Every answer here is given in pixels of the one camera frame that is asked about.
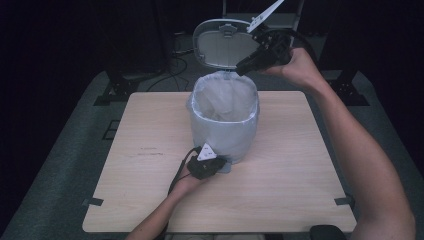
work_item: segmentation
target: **bin lid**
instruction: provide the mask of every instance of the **bin lid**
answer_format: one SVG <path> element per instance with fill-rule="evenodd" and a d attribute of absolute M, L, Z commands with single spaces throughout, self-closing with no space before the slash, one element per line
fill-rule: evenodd
<path fill-rule="evenodd" d="M 259 44 L 247 33 L 250 23 L 236 19 L 212 19 L 194 30 L 194 55 L 205 66 L 235 69 Z"/>

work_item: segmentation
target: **wooden table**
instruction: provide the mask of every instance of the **wooden table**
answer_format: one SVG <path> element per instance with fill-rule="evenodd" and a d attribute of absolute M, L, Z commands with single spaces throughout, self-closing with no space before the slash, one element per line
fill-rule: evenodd
<path fill-rule="evenodd" d="M 129 232 L 166 197 L 193 147 L 189 93 L 134 93 L 94 198 L 86 232 Z M 229 174 L 218 174 L 177 207 L 168 232 L 303 232 L 356 221 L 311 109 L 301 92 L 259 92 L 256 137 Z"/>

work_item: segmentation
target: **black cable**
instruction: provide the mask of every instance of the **black cable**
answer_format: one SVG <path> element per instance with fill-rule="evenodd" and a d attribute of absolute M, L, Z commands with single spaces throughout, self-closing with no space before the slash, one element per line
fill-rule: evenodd
<path fill-rule="evenodd" d="M 133 79 L 125 78 L 125 80 L 127 80 L 128 82 L 139 83 L 139 82 L 147 81 L 147 80 L 150 80 L 152 78 L 158 77 L 158 76 L 160 76 L 164 73 L 165 73 L 165 69 L 162 69 L 162 70 L 155 72 L 155 73 L 147 73 L 147 75 L 143 76 L 143 77 L 137 77 L 137 78 L 133 78 Z"/>
<path fill-rule="evenodd" d="M 190 81 L 189 80 L 187 80 L 186 78 L 183 78 L 183 77 L 181 77 L 181 76 L 177 76 L 178 78 L 181 78 L 185 83 L 186 83 L 186 85 L 185 85 L 185 87 L 184 87 L 184 91 L 187 91 L 187 87 L 188 87 L 188 85 L 190 84 Z"/>
<path fill-rule="evenodd" d="M 174 79 L 175 85 L 177 85 L 177 90 L 179 92 L 180 91 L 180 85 L 178 85 L 178 80 L 177 80 L 177 78 L 175 78 L 175 76 L 172 76 L 172 78 Z"/>
<path fill-rule="evenodd" d="M 161 78 L 161 79 L 159 79 L 159 80 L 157 80 L 156 82 L 154 82 L 152 85 L 150 85 L 148 88 L 147 88 L 147 90 L 146 90 L 146 92 L 149 92 L 156 84 L 158 84 L 158 83 L 160 83 L 160 82 L 162 82 L 162 81 L 164 81 L 164 80 L 166 80 L 166 79 L 169 79 L 169 78 L 173 78 L 173 77 L 175 77 L 175 76 L 177 76 L 177 75 L 179 75 L 179 74 L 181 74 L 181 73 L 183 73 L 186 69 L 187 69 L 187 62 L 184 60 L 184 59 L 182 59 L 182 58 L 178 58 L 178 57 L 176 57 L 175 58 L 176 60 L 179 60 L 179 61 L 182 61 L 183 63 L 184 63 L 184 67 L 183 67 L 183 69 L 182 70 L 180 70 L 179 72 L 177 72 L 177 73 L 170 73 L 171 75 L 170 76 L 167 76 L 167 77 L 164 77 L 164 78 Z"/>
<path fill-rule="evenodd" d="M 174 52 L 174 57 L 182 57 L 184 55 L 190 54 L 190 53 L 194 53 L 194 49 L 187 49 L 187 50 L 183 50 L 183 51 L 177 51 Z"/>

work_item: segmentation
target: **black tape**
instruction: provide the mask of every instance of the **black tape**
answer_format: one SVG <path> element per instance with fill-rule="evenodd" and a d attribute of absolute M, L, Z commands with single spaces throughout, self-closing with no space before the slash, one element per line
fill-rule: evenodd
<path fill-rule="evenodd" d="M 102 140 L 113 140 L 115 134 L 118 131 L 119 123 L 121 120 L 111 120 L 105 133 L 103 134 Z"/>
<path fill-rule="evenodd" d="M 91 198 L 91 199 L 84 199 L 84 201 L 82 202 L 83 206 L 89 206 L 89 205 L 94 205 L 94 206 L 102 206 L 103 204 L 103 199 L 98 199 L 98 198 Z"/>
<path fill-rule="evenodd" d="M 347 198 L 347 197 L 346 198 L 336 198 L 336 199 L 334 199 L 334 201 L 336 202 L 337 206 L 349 205 L 350 202 L 351 202 L 351 199 Z"/>

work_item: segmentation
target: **plastic container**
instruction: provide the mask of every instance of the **plastic container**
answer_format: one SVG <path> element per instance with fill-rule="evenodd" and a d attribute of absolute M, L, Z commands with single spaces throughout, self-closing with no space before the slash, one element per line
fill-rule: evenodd
<path fill-rule="evenodd" d="M 208 143 L 232 164 L 248 152 L 256 134 L 256 85 L 235 72 L 219 71 L 197 80 L 187 100 L 194 146 Z"/>

